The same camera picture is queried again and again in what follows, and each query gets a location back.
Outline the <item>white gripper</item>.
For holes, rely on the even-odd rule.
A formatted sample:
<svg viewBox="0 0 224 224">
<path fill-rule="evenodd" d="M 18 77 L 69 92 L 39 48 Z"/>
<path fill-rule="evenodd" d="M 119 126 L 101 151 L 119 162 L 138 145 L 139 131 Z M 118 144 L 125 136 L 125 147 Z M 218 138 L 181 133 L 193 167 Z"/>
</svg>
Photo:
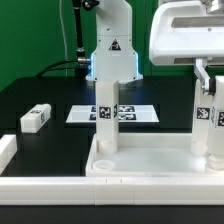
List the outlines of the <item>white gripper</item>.
<svg viewBox="0 0 224 224">
<path fill-rule="evenodd" d="M 150 40 L 154 65 L 192 65 L 204 95 L 215 94 L 208 65 L 224 65 L 224 0 L 158 0 Z"/>
</svg>

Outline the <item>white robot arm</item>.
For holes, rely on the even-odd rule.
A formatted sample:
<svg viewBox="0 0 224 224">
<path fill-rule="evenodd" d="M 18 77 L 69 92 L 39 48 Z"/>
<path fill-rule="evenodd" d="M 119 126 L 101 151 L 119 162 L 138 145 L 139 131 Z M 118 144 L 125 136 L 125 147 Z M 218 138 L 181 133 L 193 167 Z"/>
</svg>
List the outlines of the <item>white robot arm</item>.
<svg viewBox="0 0 224 224">
<path fill-rule="evenodd" d="M 97 47 L 91 54 L 90 81 L 142 78 L 132 47 L 132 8 L 126 0 L 95 0 Z M 192 65 L 205 94 L 216 82 L 206 68 L 224 65 L 224 0 L 158 0 L 150 37 L 149 60 L 160 66 Z"/>
</svg>

